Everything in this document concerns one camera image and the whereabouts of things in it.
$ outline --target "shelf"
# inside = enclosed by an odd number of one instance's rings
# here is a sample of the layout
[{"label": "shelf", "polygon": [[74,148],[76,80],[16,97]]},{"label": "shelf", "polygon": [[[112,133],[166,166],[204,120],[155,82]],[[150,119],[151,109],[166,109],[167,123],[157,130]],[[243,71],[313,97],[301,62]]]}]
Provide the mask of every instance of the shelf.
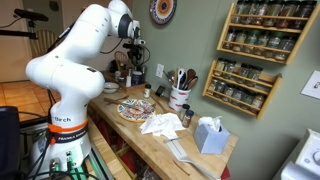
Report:
[{"label": "shelf", "polygon": [[[256,119],[260,120],[261,117],[263,116],[266,108],[268,107],[274,93],[275,93],[275,90],[278,88],[281,80],[282,80],[282,75],[281,74],[278,74],[277,76],[270,76],[270,75],[267,75],[267,74],[260,74],[258,80],[252,80],[252,79],[248,79],[248,78],[245,78],[245,77],[242,77],[242,76],[239,76],[237,75],[240,68],[239,67],[236,67],[234,69],[234,71],[232,73],[228,73],[228,72],[224,72],[224,71],[220,71],[220,70],[217,70],[215,69],[216,67],[216,64],[217,64],[217,61],[214,60],[211,64],[211,68],[210,68],[210,71],[209,71],[209,74],[208,74],[208,77],[207,77],[207,81],[206,81],[206,84],[205,84],[205,87],[203,89],[203,92],[202,92],[202,96],[207,96],[207,97],[210,97],[211,99],[214,99],[220,103],[223,103],[225,105],[228,105],[228,106],[231,106],[237,110],[240,110],[246,114],[249,114],[251,116],[254,116],[256,117]],[[225,74],[229,74],[231,75],[231,78],[230,79],[225,79],[221,76],[216,76],[214,74],[214,72],[221,72],[221,73],[225,73]],[[234,81],[233,79],[235,78],[241,78],[243,80],[246,80],[246,81],[250,81],[250,82],[254,82],[256,83],[256,86],[255,87],[249,87],[245,84],[239,84],[237,83],[236,81]],[[258,93],[261,93],[263,95],[265,95],[265,101],[262,105],[262,107],[259,109],[259,108],[256,108],[250,104],[246,104],[242,101],[239,101],[237,99],[234,99],[232,97],[229,97],[229,96],[226,96],[225,94],[222,94],[220,92],[217,92],[215,91],[214,89],[212,89],[210,87],[211,85],[211,80],[212,79],[217,79],[217,80],[220,80],[220,81],[224,81],[226,83],[229,83],[229,84],[234,84],[236,86],[240,86],[240,87],[243,87],[245,89],[248,89],[248,90],[251,90],[251,91],[255,91],[255,92],[258,92]],[[254,109],[256,111],[256,113],[254,112],[251,112],[249,110],[246,110],[246,109],[243,109],[239,106],[236,106],[236,105],[233,105],[232,103],[228,102],[228,101],[223,101],[222,99],[220,98],[217,98],[215,96],[213,96],[214,94],[218,94],[219,96],[222,96],[222,97],[227,97],[229,99],[231,99],[232,101],[236,101],[240,104],[244,104],[246,106],[248,106],[249,108],[251,109]]]},{"label": "shelf", "polygon": [[[222,33],[218,42],[218,46],[217,46],[217,50],[219,51],[224,51],[224,52],[228,52],[228,53],[232,53],[232,54],[238,54],[241,56],[247,56],[247,57],[252,57],[255,58],[257,60],[263,60],[263,61],[269,61],[269,62],[273,62],[273,63],[278,63],[278,64],[290,64],[293,60],[293,58],[295,57],[297,51],[299,50],[303,40],[305,39],[309,29],[311,28],[312,24],[314,23],[319,11],[320,11],[320,5],[317,4],[316,7],[314,8],[311,16],[309,18],[299,18],[299,17],[283,17],[283,16],[257,16],[257,15],[245,15],[245,14],[233,14],[234,12],[234,8],[235,8],[235,4],[232,3],[224,24],[224,27],[222,29]],[[231,23],[231,17],[232,16],[239,16],[239,17],[260,17],[260,18],[271,18],[271,19],[287,19],[287,20],[300,20],[300,21],[307,21],[305,27],[303,28],[303,30],[299,30],[299,29],[290,29],[290,28],[277,28],[277,27],[264,27],[264,26],[258,26],[258,25],[246,25],[246,24],[236,24],[236,23]],[[265,58],[263,56],[258,56],[258,55],[254,55],[254,54],[248,54],[248,53],[244,53],[244,52],[235,52],[229,49],[224,49],[223,48],[223,44],[226,43],[227,41],[225,41],[228,30],[230,29],[230,27],[232,28],[237,28],[237,29],[259,29],[259,30],[265,30],[265,31],[281,31],[284,33],[288,33],[288,34],[298,34],[299,38],[297,39],[292,51],[290,52],[285,52],[288,53],[288,57],[285,61],[278,61],[274,58]],[[241,44],[241,43],[235,43],[235,42],[228,42],[230,44]],[[266,47],[261,47],[261,46],[254,46],[254,45],[247,45],[247,46],[251,46],[251,47],[259,47],[261,49],[269,49],[269,50],[274,50],[277,52],[281,52],[281,50],[277,50],[277,49],[272,49],[272,48],[266,48]]]}]

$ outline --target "floor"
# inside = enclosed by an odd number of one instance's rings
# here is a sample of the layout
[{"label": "floor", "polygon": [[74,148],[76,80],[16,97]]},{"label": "floor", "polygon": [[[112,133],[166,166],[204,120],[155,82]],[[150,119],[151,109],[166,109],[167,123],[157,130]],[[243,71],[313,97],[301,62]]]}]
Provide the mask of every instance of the floor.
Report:
[{"label": "floor", "polygon": [[[56,101],[57,92],[52,92]],[[31,81],[0,83],[0,106],[16,106],[19,111],[46,116],[50,107],[47,90]],[[37,118],[34,115],[19,114],[20,121]]]}]

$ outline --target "tissue box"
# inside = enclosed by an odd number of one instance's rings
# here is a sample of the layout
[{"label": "tissue box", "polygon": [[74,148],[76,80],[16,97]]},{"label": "tissue box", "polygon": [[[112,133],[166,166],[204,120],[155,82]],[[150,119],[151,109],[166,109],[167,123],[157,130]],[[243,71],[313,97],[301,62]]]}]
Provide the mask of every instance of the tissue box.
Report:
[{"label": "tissue box", "polygon": [[230,136],[221,124],[220,132],[215,132],[208,124],[201,124],[194,133],[194,140],[202,154],[221,154]]}]

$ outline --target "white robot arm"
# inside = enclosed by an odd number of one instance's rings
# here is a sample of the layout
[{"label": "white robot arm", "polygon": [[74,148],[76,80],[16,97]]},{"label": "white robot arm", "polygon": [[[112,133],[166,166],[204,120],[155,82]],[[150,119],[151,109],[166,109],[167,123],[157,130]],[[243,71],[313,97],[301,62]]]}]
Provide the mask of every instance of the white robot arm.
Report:
[{"label": "white robot arm", "polygon": [[[40,172],[59,164],[62,171],[77,168],[91,150],[87,134],[87,105],[104,87],[103,75],[82,65],[94,58],[108,35],[139,41],[139,23],[121,0],[112,0],[108,8],[90,5],[73,25],[66,39],[48,54],[31,60],[26,68],[34,83],[58,91],[61,101],[51,108],[48,127],[54,141],[47,147]],[[45,151],[46,138],[36,141],[30,164]]]}]

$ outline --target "ceramic plate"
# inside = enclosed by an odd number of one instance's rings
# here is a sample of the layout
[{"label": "ceramic plate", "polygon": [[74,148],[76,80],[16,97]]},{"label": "ceramic plate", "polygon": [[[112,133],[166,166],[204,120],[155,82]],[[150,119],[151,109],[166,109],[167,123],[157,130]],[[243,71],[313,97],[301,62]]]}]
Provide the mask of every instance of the ceramic plate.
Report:
[{"label": "ceramic plate", "polygon": [[129,108],[124,105],[117,106],[117,112],[119,116],[125,120],[133,121],[133,122],[144,122],[147,119],[152,119],[156,115],[155,112],[145,113],[143,109],[146,109],[147,106],[150,106],[151,103],[144,100],[139,99],[128,99],[123,101],[123,103],[134,105],[137,107],[141,107],[141,110]]},{"label": "ceramic plate", "polygon": [[167,23],[177,7],[177,0],[151,0],[150,15],[157,24]]}]

